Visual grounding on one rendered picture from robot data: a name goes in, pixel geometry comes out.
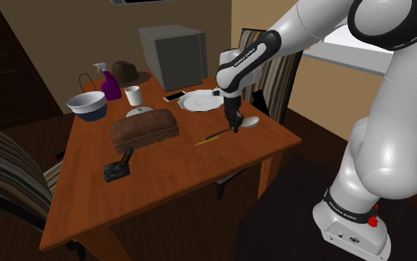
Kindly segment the white plate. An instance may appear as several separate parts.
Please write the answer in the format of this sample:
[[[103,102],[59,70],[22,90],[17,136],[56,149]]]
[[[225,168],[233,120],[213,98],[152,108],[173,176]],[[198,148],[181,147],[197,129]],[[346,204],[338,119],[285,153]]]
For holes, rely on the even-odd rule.
[[[184,94],[178,101],[182,109],[192,112],[206,112],[224,104],[222,96],[214,96],[212,90],[194,90]]]

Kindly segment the yellow pencil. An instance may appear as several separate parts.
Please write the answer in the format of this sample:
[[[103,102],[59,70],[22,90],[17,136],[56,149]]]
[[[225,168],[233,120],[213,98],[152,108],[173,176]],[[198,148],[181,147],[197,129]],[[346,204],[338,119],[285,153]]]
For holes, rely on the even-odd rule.
[[[221,138],[220,136],[215,136],[213,138],[206,139],[203,142],[196,143],[195,146],[203,145],[203,144],[206,144],[208,142],[212,142],[212,141],[220,139],[220,138]]]

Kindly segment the striped chair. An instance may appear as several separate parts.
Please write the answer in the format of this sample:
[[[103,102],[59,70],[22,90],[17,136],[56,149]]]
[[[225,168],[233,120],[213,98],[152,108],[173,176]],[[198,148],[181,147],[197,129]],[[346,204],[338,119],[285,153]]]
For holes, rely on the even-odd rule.
[[[265,62],[262,77],[242,91],[242,99],[282,124],[303,51]]]
[[[42,172],[24,149],[0,131],[0,209],[43,231],[61,164]]]

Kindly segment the white phone with black screen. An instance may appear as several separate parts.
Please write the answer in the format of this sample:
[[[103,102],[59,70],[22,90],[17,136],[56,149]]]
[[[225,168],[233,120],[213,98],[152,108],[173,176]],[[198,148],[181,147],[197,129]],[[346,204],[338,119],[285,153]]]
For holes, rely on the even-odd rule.
[[[186,94],[185,91],[179,91],[177,93],[173,93],[167,96],[163,97],[163,100],[166,102],[171,102],[171,101],[175,101],[177,99],[180,99],[181,97],[183,97]]]

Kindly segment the grey box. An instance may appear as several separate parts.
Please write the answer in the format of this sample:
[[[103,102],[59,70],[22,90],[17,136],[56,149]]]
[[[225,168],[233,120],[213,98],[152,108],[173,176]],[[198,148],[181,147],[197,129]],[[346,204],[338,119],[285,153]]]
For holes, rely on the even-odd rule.
[[[205,32],[181,25],[139,28],[147,66],[166,92],[208,77]]]

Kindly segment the wooden table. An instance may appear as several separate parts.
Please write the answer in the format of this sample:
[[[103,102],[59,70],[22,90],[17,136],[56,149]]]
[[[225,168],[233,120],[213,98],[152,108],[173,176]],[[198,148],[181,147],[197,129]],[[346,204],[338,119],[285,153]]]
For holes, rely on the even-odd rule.
[[[295,134],[244,103],[241,112],[259,118],[254,128],[226,131],[217,135],[220,139],[195,146],[228,129],[222,109],[183,110],[163,100],[165,92],[155,78],[141,84],[141,94],[146,106],[174,115],[179,135],[137,149],[129,161],[130,174],[106,182],[103,167],[120,159],[110,128],[126,116],[129,102],[109,102],[106,116],[95,122],[74,119],[41,250],[76,239],[100,261],[131,261],[112,233],[113,225],[255,164],[261,165],[259,190],[264,191],[276,177],[284,151],[300,143]]]

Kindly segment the small grey saucer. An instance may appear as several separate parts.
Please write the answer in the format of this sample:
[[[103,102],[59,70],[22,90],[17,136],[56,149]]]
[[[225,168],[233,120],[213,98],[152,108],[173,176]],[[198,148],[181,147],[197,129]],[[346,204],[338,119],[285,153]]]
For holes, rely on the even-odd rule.
[[[136,107],[136,108],[130,110],[127,113],[126,117],[134,116],[136,114],[145,113],[145,112],[152,111],[152,110],[153,109],[150,108],[150,107]]]

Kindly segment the brown bread loaf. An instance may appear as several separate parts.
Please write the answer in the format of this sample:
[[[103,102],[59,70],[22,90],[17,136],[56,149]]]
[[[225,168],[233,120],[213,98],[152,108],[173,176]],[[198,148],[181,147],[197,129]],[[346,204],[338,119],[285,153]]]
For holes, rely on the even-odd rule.
[[[139,149],[179,135],[173,114],[166,109],[150,110],[113,123],[110,138],[116,153]]]

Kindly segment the white cup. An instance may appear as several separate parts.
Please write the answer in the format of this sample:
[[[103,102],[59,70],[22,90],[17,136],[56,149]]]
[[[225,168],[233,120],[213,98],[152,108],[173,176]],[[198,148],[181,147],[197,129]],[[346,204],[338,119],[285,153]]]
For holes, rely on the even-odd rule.
[[[139,105],[142,105],[143,98],[141,95],[141,88],[139,86],[135,85],[126,87],[124,92],[131,106],[138,107]]]

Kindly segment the brown hat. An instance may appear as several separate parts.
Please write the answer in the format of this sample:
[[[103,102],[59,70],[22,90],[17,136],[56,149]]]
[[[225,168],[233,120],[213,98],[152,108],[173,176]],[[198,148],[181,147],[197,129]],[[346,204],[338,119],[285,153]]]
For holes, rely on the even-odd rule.
[[[136,66],[126,61],[117,61],[111,66],[111,73],[120,87],[139,85],[151,78],[149,73],[138,72]]]

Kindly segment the dark robot stand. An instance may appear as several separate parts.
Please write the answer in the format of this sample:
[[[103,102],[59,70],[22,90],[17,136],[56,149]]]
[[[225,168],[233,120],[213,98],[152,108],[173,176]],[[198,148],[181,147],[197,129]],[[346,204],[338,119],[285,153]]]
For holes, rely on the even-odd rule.
[[[244,219],[235,261],[364,261],[326,242],[312,210],[335,179],[334,171],[295,155]],[[417,195],[379,202],[392,240],[388,261],[417,261]]]

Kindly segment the purple spray bottle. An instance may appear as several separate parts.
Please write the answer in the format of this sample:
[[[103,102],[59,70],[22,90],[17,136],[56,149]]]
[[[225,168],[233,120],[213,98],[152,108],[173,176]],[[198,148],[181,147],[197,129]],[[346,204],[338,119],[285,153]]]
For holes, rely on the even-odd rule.
[[[120,86],[112,73],[107,69],[106,63],[95,63],[94,66],[97,71],[101,71],[105,77],[104,82],[101,84],[101,91],[105,95],[107,101],[113,101],[122,97]]]

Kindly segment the white bowl with blue base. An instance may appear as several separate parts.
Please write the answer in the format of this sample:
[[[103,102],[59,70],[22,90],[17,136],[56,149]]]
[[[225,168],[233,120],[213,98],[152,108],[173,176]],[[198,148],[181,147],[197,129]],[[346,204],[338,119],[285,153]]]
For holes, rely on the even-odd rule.
[[[107,100],[101,91],[90,91],[74,96],[67,101],[67,106],[77,117],[86,122],[99,120],[107,113]]]

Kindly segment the dark wooden door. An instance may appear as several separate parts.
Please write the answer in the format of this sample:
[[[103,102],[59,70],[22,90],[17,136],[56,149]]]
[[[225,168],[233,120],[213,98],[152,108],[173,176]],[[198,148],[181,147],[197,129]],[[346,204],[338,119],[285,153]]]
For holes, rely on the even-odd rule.
[[[0,11],[0,129],[62,114]]]

